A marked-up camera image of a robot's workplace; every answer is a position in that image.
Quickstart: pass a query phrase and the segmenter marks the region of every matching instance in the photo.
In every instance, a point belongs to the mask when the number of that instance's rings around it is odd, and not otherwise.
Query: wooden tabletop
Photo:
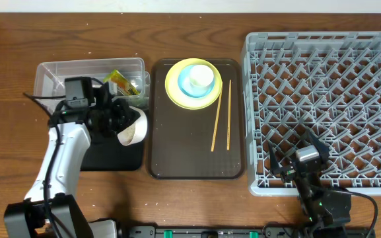
[[[44,112],[33,92],[41,62],[140,57],[147,71],[162,58],[231,58],[240,62],[245,36],[256,31],[381,30],[381,15],[272,14],[0,14],[0,237],[3,212],[21,202],[48,143]],[[134,172],[80,174],[77,202],[87,220],[126,225],[261,227],[299,223],[295,197],[255,197],[246,173],[229,181],[156,180]],[[376,232],[381,238],[381,197]],[[350,226],[368,227],[372,204],[353,198]]]

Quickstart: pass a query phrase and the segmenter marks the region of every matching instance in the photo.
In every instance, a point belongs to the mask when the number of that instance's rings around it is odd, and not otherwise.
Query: brown tray
[[[200,110],[175,105],[165,91],[168,70],[181,59],[162,59],[153,69],[148,171],[157,179],[235,179],[244,171],[243,98],[240,66],[207,59],[224,82],[215,150],[211,152],[218,99]],[[230,150],[226,150],[228,84],[232,81]]]

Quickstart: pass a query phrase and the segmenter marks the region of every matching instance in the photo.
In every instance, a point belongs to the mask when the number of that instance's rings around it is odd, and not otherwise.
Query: wooden chopstick
[[[228,84],[228,124],[227,124],[227,150],[230,150],[230,117],[231,117],[231,80]]]
[[[221,107],[221,96],[223,95],[223,82],[221,82],[221,92],[219,93],[218,107],[217,107],[217,117],[215,118],[214,134],[212,136],[212,146],[211,152],[214,151],[215,147],[215,138],[217,137],[217,127],[218,127],[218,117],[219,117],[219,108]]]

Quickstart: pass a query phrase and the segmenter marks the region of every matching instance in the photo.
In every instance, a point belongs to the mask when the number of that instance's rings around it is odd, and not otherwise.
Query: yellow packet
[[[115,82],[118,90],[125,96],[139,95],[140,93],[117,69],[105,77],[104,83],[109,80]]]

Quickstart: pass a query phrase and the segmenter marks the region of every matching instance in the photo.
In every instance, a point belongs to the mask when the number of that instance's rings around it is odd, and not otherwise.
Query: white wall
[[[381,13],[381,0],[0,0],[0,12]]]

